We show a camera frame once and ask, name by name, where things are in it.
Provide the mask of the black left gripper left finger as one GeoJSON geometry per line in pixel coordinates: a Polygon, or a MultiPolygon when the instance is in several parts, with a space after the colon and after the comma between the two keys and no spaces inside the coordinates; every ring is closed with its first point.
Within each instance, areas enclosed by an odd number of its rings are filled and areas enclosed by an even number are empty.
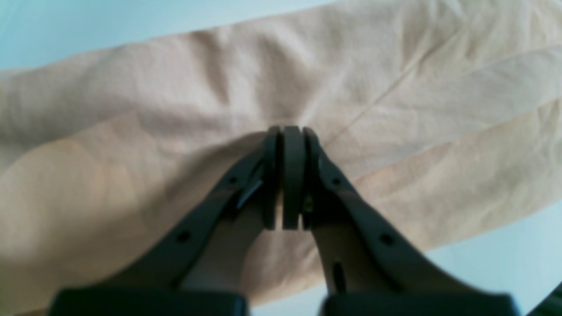
{"type": "Polygon", "coordinates": [[[91,287],[66,289],[50,316],[247,316],[246,254],[275,227],[281,129],[236,162],[147,254],[91,287]]]}

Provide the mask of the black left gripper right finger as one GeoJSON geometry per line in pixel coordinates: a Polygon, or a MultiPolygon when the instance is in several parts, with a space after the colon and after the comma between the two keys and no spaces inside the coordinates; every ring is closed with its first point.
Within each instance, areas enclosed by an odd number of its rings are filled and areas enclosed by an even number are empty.
{"type": "Polygon", "coordinates": [[[309,230],[329,296],[324,316],[518,316],[431,263],[373,209],[310,128],[283,128],[283,228],[309,230]]]}

